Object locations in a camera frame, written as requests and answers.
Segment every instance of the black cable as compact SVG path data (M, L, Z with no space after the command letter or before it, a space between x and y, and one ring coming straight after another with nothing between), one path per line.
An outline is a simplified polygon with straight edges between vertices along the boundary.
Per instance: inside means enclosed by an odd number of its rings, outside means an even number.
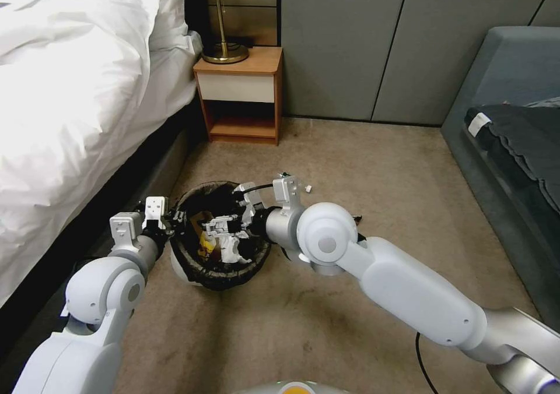
M260 185L260 186L251 187L251 188L249 188L249 189L247 189L247 190L243 190L243 192L242 192L241 194L250 193L250 192L252 192L252 191L260 190L260 189L262 189L262 188L268 188L268 187L272 187L272 183L270 183L270 184L262 184L262 185Z
M432 384L432 381L430 380L430 377L428 376L428 373L426 372L426 368L424 368L424 364L422 363L422 355L420 355L420 333L416 333L416 357L418 358L418 364L420 365L420 369L422 370L422 373L424 374L424 378L426 378L426 382L428 383L428 385L432 389L433 394L438 394L438 390L436 390L436 388Z

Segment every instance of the open shelf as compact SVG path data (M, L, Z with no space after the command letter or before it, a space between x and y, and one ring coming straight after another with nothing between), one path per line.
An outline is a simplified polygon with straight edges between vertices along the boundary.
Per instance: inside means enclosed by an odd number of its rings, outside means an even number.
M274 139L274 117L255 118L225 114L216 120L210 129L210 134L212 136L251 136Z
M206 100L211 140L276 143L274 105Z

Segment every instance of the trash can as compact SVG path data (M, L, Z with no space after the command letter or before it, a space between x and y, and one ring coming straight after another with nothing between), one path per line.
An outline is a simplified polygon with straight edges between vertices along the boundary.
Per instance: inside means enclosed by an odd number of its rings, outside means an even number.
M262 237L240 239L239 254L248 263L223 263L220 247L213 247L204 238L202 223L239 210L232 198L237 186L231 181L200 184L185 193L173 208L184 213L170 238L173 269L183 280L221 291L249 281L263 266L271 244Z

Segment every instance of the white duvet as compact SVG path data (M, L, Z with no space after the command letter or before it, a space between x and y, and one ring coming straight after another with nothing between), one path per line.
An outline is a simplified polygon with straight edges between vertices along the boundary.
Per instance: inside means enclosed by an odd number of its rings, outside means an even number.
M158 3L12 0L0 8L0 306L140 142L188 102L181 95L178 107L158 106L153 78L148 87L158 61L182 54L185 70L196 58L189 37L170 34L165 19L154 30L156 16L166 16ZM179 81L181 69L169 74ZM166 97L193 87L170 87ZM171 112L137 119L163 106Z

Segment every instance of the nightstand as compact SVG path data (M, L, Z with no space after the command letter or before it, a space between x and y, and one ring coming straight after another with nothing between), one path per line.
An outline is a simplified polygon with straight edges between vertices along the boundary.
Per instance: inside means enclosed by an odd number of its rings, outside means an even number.
M230 65L194 65L208 139L278 144L282 120L282 48L253 47Z

